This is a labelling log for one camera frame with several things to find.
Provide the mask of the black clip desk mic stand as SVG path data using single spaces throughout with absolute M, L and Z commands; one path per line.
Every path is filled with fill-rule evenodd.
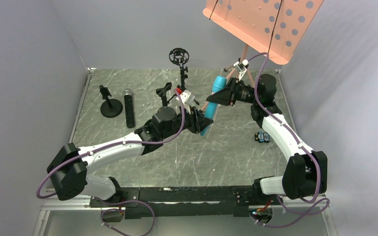
M 167 99 L 167 92 L 171 90 L 172 83 L 167 82 L 165 86 L 161 88 L 156 89 L 156 94 L 161 98 L 162 106 L 167 107 L 168 106 L 168 99 Z

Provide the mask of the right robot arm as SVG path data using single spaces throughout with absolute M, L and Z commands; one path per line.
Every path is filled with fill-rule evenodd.
M 217 76 L 212 94 L 206 100 L 213 107 L 232 106 L 237 101 L 250 103 L 252 119 L 285 156 L 287 166 L 283 176 L 256 179 L 255 193 L 284 195 L 292 200 L 323 194 L 327 190 L 327 156 L 305 144 L 288 125 L 274 101 L 276 91 L 276 78 L 270 74 L 260 76 L 257 88 L 236 78 Z

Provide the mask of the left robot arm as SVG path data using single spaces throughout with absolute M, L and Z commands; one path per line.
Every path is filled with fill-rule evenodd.
M 125 158 L 151 153 L 177 138 L 187 129 L 199 134 L 213 123 L 196 108 L 161 107 L 142 127 L 128 135 L 100 145 L 64 145 L 47 167 L 49 179 L 60 201 L 83 194 L 102 200 L 119 199 L 121 187 L 113 177 L 98 177 L 94 171 Z

